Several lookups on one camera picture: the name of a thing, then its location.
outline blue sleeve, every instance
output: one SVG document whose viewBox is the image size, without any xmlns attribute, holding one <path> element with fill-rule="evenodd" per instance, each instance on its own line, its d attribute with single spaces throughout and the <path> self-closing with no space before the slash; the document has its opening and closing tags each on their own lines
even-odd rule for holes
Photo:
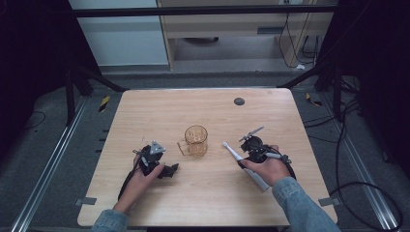
<svg viewBox="0 0 410 232">
<path fill-rule="evenodd" d="M 91 231 L 120 232 L 127 231 L 129 219 L 126 215 L 115 210 L 104 210 L 94 223 Z"/>
<path fill-rule="evenodd" d="M 272 193 L 284 210 L 292 231 L 340 231 L 295 179 L 286 177 L 278 181 Z"/>
</svg>

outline table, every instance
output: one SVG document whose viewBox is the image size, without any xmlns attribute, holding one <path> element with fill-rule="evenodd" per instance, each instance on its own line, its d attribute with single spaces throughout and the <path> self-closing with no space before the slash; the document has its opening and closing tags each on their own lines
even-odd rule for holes
<svg viewBox="0 0 410 232">
<path fill-rule="evenodd" d="M 242 98 L 245 104 L 236 105 Z M 181 154 L 177 141 L 192 125 L 208 131 L 208 152 L 201 158 Z M 156 140 L 166 151 L 161 161 L 179 163 L 172 178 L 157 179 L 137 202 L 130 225 L 150 226 L 277 226 L 288 221 L 271 190 L 265 192 L 222 146 L 226 141 L 244 158 L 238 140 L 260 126 L 264 143 L 278 144 L 292 159 L 298 182 L 318 204 L 327 198 L 322 175 L 298 109 L 288 89 L 132 90 L 124 93 L 104 144 L 80 225 L 92 225 L 111 209 L 132 169 L 132 150 Z M 333 206 L 323 208 L 337 221 Z"/>
</svg>

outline metal rail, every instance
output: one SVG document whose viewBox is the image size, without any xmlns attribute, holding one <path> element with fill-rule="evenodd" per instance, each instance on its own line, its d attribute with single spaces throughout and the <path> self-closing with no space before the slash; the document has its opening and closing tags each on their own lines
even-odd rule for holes
<svg viewBox="0 0 410 232">
<path fill-rule="evenodd" d="M 327 5 L 250 5 L 250 6 L 207 6 L 165 7 L 127 9 L 84 9 L 55 11 L 44 9 L 53 15 L 75 17 L 154 16 L 154 15 L 234 15 L 234 14 L 284 14 L 284 13 L 331 13 L 354 9 L 354 6 Z"/>
<path fill-rule="evenodd" d="M 12 226 L 11 231 L 13 232 L 23 232 L 28 229 L 28 226 L 37 211 L 37 208 L 40 205 L 40 202 L 43 199 L 45 191 L 54 176 L 55 171 L 57 170 L 58 164 L 60 163 L 61 158 L 64 156 L 66 148 L 73 136 L 73 133 L 78 125 L 79 119 L 84 112 L 84 106 L 87 102 L 87 97 L 81 97 L 76 109 L 76 115 L 73 118 L 73 122 L 67 126 L 63 134 L 60 137 L 54 151 L 48 160 L 47 165 L 44 168 L 42 176 L 40 177 L 39 181 L 37 182 L 36 186 L 34 187 L 29 199 L 27 200 L 26 204 L 24 205 L 23 209 L 21 210 L 20 214 L 18 215 L 15 223 Z"/>
<path fill-rule="evenodd" d="M 325 94 L 321 94 L 321 98 L 324 100 L 323 102 L 326 105 L 326 108 L 332 115 L 333 111 L 331 109 L 331 100 Z M 335 122 L 337 131 L 341 132 L 340 123 L 337 120 L 333 121 Z M 349 158 L 359 180 L 362 182 L 376 185 L 373 178 L 371 177 L 371 174 L 368 172 L 365 164 L 360 158 L 360 155 L 356 150 L 352 140 L 350 139 L 349 134 L 346 134 L 346 137 L 343 139 L 343 144 L 347 153 L 347 157 Z M 387 201 L 383 194 L 379 190 L 370 187 L 364 187 L 364 191 L 382 227 L 384 229 L 393 229 L 397 227 L 398 223 L 395 220 L 395 216 L 393 215 L 392 210 L 387 204 Z"/>
</svg>

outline black wall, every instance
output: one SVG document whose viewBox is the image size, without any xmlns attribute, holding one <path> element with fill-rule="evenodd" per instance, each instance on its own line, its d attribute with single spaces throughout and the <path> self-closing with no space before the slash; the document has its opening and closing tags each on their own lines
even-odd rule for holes
<svg viewBox="0 0 410 232">
<path fill-rule="evenodd" d="M 360 79 L 359 101 L 366 118 L 391 161 L 397 161 L 410 176 L 410 2 L 341 3 L 357 4 L 358 10 L 336 14 L 322 56 L 359 16 L 336 54 L 337 61 L 343 74 Z"/>
<path fill-rule="evenodd" d="M 0 1 L 1 160 L 23 130 L 36 99 L 65 85 L 64 74 L 73 61 L 101 74 L 76 19 L 45 9 L 71 6 L 55 0 L 7 0 L 7 5 Z"/>
</svg>

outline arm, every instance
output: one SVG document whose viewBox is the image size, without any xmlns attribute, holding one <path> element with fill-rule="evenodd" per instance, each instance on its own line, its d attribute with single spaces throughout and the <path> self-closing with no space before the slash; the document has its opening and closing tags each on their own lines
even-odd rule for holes
<svg viewBox="0 0 410 232">
<path fill-rule="evenodd" d="M 293 231 L 340 231 L 326 212 L 290 177 L 280 160 L 266 159 L 262 163 L 254 163 L 244 159 L 242 164 L 272 186 L 272 193 L 284 210 Z"/>
<path fill-rule="evenodd" d="M 160 175 L 163 168 L 163 164 L 156 166 L 148 176 L 144 176 L 141 170 L 136 170 L 113 209 L 102 211 L 91 231 L 126 231 L 132 206 Z"/>
</svg>

